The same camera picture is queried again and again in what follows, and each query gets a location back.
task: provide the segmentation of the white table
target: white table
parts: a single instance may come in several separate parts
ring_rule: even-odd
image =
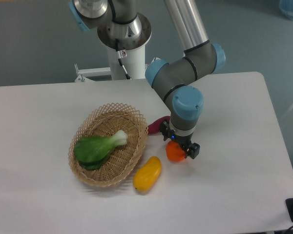
[[[169,115],[146,80],[0,87],[0,234],[234,234],[292,225],[285,199],[293,171],[259,73],[210,75],[192,84],[205,107],[192,140],[195,159],[173,164],[161,135],[162,174],[147,195],[122,186],[92,189],[68,166],[83,120],[111,102],[134,106],[152,123]]]

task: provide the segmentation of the black cable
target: black cable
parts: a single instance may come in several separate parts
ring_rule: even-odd
[[[290,230],[293,228],[293,226],[290,226],[283,234],[289,234]]]
[[[118,39],[115,39],[115,50],[117,52],[120,51],[120,49],[119,49],[119,40]],[[120,58],[118,59],[118,63],[123,68],[123,71],[125,73],[126,79],[131,79],[130,75],[128,75],[127,70],[126,70],[125,66],[123,65],[122,60]]]

